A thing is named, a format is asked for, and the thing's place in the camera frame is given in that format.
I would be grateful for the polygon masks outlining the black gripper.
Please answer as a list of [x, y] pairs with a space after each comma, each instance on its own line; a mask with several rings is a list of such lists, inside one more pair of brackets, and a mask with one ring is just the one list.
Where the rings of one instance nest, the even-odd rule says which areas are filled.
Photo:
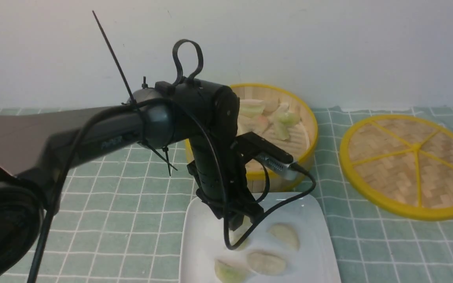
[[244, 217], [256, 221], [264, 210], [247, 187], [246, 165], [241, 163], [241, 154], [232, 148], [234, 141], [212, 141], [216, 152], [211, 151], [204, 137], [189, 140], [194, 161], [188, 169], [199, 181], [200, 200], [218, 220], [227, 220], [228, 228], [236, 230]]

